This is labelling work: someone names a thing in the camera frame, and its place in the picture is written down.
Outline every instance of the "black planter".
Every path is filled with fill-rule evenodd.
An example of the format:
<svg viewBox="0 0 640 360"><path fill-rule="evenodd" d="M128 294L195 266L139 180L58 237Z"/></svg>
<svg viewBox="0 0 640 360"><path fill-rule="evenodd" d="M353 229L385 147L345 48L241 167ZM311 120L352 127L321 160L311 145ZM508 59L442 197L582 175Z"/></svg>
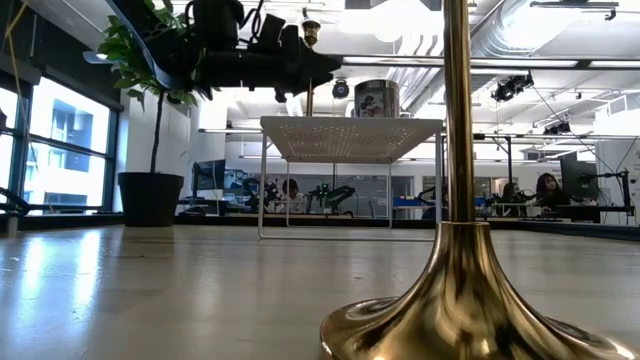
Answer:
<svg viewBox="0 0 640 360"><path fill-rule="evenodd" d="M124 224L138 227L173 225L184 178L170 174L119 173Z"/></svg>

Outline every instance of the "wooden floor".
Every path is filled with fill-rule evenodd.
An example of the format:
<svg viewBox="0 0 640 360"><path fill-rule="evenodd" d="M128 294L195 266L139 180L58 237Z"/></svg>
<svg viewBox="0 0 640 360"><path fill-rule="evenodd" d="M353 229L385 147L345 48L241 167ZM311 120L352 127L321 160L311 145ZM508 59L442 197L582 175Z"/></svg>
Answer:
<svg viewBox="0 0 640 360"><path fill-rule="evenodd" d="M640 245L492 235L511 282L539 311L640 345ZM197 226L0 239L0 359L316 359L327 313L401 294L431 246L258 243L255 228Z"/></svg>

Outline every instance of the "brass base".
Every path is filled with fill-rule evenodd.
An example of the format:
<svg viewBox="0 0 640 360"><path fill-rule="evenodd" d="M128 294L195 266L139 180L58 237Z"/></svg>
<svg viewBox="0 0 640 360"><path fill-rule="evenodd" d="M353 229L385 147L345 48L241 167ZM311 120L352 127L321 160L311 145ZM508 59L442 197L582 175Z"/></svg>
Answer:
<svg viewBox="0 0 640 360"><path fill-rule="evenodd" d="M323 358L340 360L634 359L612 339L546 318L516 293L488 224L443 223L418 281L322 324Z"/></svg>

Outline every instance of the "potted plant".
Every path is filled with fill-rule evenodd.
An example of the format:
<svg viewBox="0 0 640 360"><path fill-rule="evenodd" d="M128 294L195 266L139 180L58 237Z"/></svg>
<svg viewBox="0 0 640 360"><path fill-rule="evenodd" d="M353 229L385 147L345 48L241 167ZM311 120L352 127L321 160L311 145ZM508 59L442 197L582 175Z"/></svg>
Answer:
<svg viewBox="0 0 640 360"><path fill-rule="evenodd" d="M163 0L165 7L162 9L156 9L151 0L144 1L166 26L181 33L186 31L184 14L175 16L170 0ZM143 111L145 94L151 93L158 97L149 172L118 174L125 225L171 226L184 178L178 175L162 174L156 169L162 108L165 100L174 105L197 105L196 98L191 94L191 89L167 90L156 80L142 50L118 17L109 16L109 27L104 33L105 40L98 48L98 52L106 55L106 59L114 64L114 71L120 75L114 87L128 89L127 95L140 101Z"/></svg>

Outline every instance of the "perforated tabletop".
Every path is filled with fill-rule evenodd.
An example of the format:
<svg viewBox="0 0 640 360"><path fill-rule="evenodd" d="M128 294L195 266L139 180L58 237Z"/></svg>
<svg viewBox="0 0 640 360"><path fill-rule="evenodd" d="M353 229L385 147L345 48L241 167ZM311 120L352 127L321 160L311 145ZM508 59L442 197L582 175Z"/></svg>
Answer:
<svg viewBox="0 0 640 360"><path fill-rule="evenodd" d="M389 164L442 130L442 120L272 117L262 129L289 162Z"/></svg>

